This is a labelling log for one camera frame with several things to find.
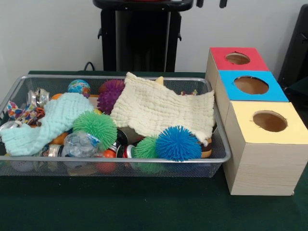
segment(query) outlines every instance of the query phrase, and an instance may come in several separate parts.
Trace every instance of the circular hole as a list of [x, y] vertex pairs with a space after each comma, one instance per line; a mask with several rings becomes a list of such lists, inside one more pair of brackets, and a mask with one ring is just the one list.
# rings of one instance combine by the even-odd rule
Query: circular hole
[[252, 76], [238, 77], [235, 79], [234, 84], [241, 91], [251, 95], [265, 94], [269, 90], [266, 82]]
[[232, 63], [237, 65], [243, 65], [250, 63], [250, 58], [247, 55], [244, 55], [242, 53], [233, 52], [230, 54], [227, 54], [226, 59]]
[[280, 114], [272, 111], [260, 111], [254, 114], [254, 123], [266, 131], [279, 132], [284, 130], [288, 123]]

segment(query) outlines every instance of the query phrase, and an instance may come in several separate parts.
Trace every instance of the white wall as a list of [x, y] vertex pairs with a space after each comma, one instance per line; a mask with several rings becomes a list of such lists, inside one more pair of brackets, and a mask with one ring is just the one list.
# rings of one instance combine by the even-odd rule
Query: white wall
[[[277, 77], [307, 0], [205, 0], [182, 12], [176, 71], [204, 72], [210, 46], [257, 47]], [[0, 100], [29, 70], [103, 69], [100, 9], [92, 0], [0, 1]]]
[[176, 71], [203, 72], [209, 47], [256, 47], [277, 78], [300, 7], [307, 0], [205, 0], [183, 12]]
[[[100, 9], [91, 0], [0, 0], [0, 81], [29, 70], [103, 69]], [[0, 84], [0, 98], [7, 87]]]

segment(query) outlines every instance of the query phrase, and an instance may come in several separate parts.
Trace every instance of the wooden box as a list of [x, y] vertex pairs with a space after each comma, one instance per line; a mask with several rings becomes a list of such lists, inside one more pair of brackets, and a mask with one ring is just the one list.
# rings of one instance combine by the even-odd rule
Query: wooden box
[[219, 71], [215, 99], [223, 124], [230, 100], [288, 102], [270, 71]]
[[225, 129], [232, 195], [292, 195], [308, 161], [308, 131], [291, 103], [231, 101]]
[[215, 89], [219, 70], [268, 71], [265, 62], [256, 48], [211, 47], [205, 78]]

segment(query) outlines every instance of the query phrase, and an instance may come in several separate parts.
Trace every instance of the wire mesh basket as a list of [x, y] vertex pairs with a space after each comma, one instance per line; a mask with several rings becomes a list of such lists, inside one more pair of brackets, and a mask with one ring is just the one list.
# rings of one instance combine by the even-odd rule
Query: wire mesh basket
[[[29, 90], [43, 88], [50, 96], [65, 93], [73, 79], [83, 79], [91, 86], [91, 94], [98, 94], [99, 86], [110, 79], [125, 77], [105, 76], [60, 76], [28, 75], [16, 80], [0, 105], [1, 125], [8, 121], [6, 105], [9, 100], [17, 105], [26, 103]], [[203, 94], [211, 90], [202, 78], [166, 77], [164, 85], [180, 94], [181, 91], [197, 90]], [[216, 104], [214, 105], [216, 126], [212, 136], [212, 155], [206, 159], [174, 162], [165, 159], [137, 158], [76, 158], [6, 156], [0, 150], [0, 176], [152, 176], [152, 177], [212, 177], [222, 163], [229, 160], [231, 151]]]

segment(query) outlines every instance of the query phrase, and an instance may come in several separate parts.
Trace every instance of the towel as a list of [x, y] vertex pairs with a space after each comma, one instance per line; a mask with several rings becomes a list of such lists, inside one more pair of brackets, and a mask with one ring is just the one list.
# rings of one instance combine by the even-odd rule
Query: towel
[[73, 122], [84, 111], [92, 111], [90, 101], [78, 93], [65, 93], [45, 106], [41, 127], [31, 128], [23, 124], [20, 128], [0, 131], [7, 153], [11, 155], [33, 155], [45, 144], [72, 128]]
[[117, 127], [133, 128], [143, 136], [157, 136], [170, 126], [182, 125], [199, 141], [206, 143], [215, 124], [213, 107], [213, 91], [198, 96], [181, 96], [128, 72], [125, 88], [110, 116]]

